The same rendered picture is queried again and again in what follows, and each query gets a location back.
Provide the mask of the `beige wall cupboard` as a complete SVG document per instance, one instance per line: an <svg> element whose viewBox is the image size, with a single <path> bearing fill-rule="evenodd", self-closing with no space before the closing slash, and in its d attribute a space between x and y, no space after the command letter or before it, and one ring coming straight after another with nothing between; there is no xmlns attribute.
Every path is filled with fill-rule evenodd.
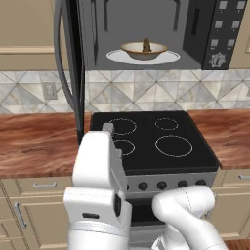
<svg viewBox="0 0 250 250"><path fill-rule="evenodd" d="M229 68L250 69L250 0L246 5Z"/></svg>
<svg viewBox="0 0 250 250"><path fill-rule="evenodd" d="M56 70L55 0L0 0L0 70Z"/></svg>

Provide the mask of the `black hob stove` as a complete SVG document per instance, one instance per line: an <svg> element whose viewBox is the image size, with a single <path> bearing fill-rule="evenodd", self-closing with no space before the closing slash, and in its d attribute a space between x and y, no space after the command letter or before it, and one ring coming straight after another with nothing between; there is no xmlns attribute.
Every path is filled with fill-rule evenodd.
<svg viewBox="0 0 250 250"><path fill-rule="evenodd" d="M90 129L100 131L105 123L114 125L112 138L122 151L127 194L179 188L182 180L189 186L198 180L213 185L219 160L187 112L99 112L92 115ZM161 181L167 183L164 190L157 188ZM145 191L138 189L141 182L148 184Z"/></svg>

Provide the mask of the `beige drawer front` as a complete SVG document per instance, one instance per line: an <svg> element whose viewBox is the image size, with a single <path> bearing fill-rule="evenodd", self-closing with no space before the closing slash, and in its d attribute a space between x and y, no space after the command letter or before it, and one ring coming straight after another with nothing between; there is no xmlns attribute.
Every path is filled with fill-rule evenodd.
<svg viewBox="0 0 250 250"><path fill-rule="evenodd" d="M250 176L250 169L227 170L225 172L222 187L223 188L238 188L250 187L250 180L240 180L238 175Z"/></svg>
<svg viewBox="0 0 250 250"><path fill-rule="evenodd" d="M52 184L57 182L57 186L54 188L37 188L33 187L33 183L39 185ZM32 195L40 193L60 193L64 192L67 187L71 186L70 177L48 177L48 178L25 178L17 179L17 185L20 188L21 195Z"/></svg>

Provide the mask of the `black microwave door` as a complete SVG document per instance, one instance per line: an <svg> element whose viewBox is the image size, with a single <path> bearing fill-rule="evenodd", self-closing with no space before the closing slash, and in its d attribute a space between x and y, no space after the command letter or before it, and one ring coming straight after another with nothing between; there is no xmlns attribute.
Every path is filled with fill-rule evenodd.
<svg viewBox="0 0 250 250"><path fill-rule="evenodd" d="M82 50L78 0L61 0L66 53L73 96L77 141L84 136L85 63Z"/></svg>

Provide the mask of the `white turntable plate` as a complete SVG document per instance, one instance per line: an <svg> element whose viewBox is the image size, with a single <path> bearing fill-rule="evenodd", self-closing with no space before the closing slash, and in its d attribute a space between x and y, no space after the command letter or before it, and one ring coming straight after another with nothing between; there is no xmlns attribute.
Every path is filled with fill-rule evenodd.
<svg viewBox="0 0 250 250"><path fill-rule="evenodd" d="M158 54L133 54L123 50L114 50L106 54L106 57L114 62L134 65L160 65L177 61L181 56L172 51Z"/></svg>

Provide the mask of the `oven door with dark window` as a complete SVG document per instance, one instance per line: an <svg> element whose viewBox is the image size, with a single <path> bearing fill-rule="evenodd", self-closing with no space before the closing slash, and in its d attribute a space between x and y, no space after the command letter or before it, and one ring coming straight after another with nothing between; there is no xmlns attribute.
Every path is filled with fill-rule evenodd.
<svg viewBox="0 0 250 250"><path fill-rule="evenodd" d="M157 192L129 192L126 200L132 205L130 242L150 245L165 229L152 212L152 199Z"/></svg>

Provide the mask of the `grey wall socket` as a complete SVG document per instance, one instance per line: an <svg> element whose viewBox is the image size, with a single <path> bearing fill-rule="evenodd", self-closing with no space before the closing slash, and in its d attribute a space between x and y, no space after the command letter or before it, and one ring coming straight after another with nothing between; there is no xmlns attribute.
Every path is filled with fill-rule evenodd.
<svg viewBox="0 0 250 250"><path fill-rule="evenodd" d="M56 100L58 98L56 85L54 83L44 83L43 93L46 100Z"/></svg>

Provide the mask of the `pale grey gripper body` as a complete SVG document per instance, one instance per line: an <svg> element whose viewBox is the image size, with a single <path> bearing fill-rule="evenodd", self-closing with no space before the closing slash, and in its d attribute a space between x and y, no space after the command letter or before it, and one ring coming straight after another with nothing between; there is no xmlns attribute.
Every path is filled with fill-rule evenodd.
<svg viewBox="0 0 250 250"><path fill-rule="evenodd" d="M105 123L102 128L103 131L109 132L110 134L114 133L114 125L112 123Z"/></svg>

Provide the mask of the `beige cupboard door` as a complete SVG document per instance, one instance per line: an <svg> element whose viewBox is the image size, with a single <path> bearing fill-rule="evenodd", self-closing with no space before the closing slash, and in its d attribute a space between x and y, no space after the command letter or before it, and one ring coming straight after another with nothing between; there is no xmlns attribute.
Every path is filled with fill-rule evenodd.
<svg viewBox="0 0 250 250"><path fill-rule="evenodd" d="M61 195L11 198L21 206L26 229L21 229L30 250L67 250L68 216Z"/></svg>
<svg viewBox="0 0 250 250"><path fill-rule="evenodd" d="M250 187L214 188L216 204L209 221L225 240L250 237Z"/></svg>

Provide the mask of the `grey microwave oven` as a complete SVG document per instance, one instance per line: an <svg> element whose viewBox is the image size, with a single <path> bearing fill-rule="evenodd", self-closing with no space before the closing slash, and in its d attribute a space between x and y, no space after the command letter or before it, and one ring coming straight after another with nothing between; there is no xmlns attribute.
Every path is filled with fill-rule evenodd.
<svg viewBox="0 0 250 250"><path fill-rule="evenodd" d="M79 0L88 70L229 68L248 0ZM165 45L181 57L160 65L114 62L129 42Z"/></svg>

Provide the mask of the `beige bowl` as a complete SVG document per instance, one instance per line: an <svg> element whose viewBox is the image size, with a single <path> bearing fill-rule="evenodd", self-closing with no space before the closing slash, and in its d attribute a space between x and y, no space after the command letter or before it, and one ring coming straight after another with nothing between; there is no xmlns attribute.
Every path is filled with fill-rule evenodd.
<svg viewBox="0 0 250 250"><path fill-rule="evenodd" d="M160 54L167 51L167 47L162 44L150 42L151 52L143 52L143 42L129 42L122 44L120 49L125 51L132 59L148 61L156 59Z"/></svg>

